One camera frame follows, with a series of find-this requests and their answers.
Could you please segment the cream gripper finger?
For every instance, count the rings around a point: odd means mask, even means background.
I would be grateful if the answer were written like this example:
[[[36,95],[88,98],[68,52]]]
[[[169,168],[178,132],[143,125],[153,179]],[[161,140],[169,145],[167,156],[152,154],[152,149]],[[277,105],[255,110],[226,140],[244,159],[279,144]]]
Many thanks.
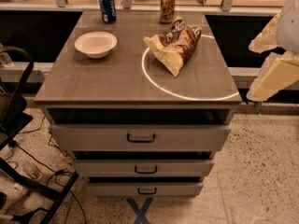
[[[271,52],[251,83],[246,97],[253,102],[264,102],[298,80],[299,55],[292,51],[282,55]]]
[[[268,22],[262,31],[249,43],[249,50],[262,53],[266,50],[274,49],[278,46],[277,42],[277,22],[279,15]]]

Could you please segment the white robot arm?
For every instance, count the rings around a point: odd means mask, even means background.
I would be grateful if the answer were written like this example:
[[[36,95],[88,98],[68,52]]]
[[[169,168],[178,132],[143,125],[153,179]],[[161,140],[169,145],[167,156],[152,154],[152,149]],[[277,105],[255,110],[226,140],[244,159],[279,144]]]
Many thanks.
[[[264,102],[299,80],[299,0],[288,0],[249,44],[256,53],[277,47],[285,52],[271,52],[265,58],[249,87],[249,100]]]

